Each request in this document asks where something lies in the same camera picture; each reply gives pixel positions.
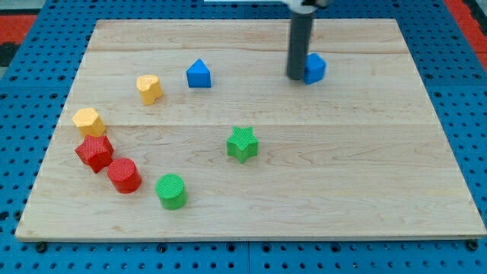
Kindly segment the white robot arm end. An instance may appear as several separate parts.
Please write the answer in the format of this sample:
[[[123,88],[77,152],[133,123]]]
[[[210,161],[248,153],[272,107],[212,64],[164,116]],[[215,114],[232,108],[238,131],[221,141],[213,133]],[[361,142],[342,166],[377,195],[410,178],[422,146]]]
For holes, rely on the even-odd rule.
[[[333,0],[281,0],[294,13],[311,14],[318,8],[326,8]]]

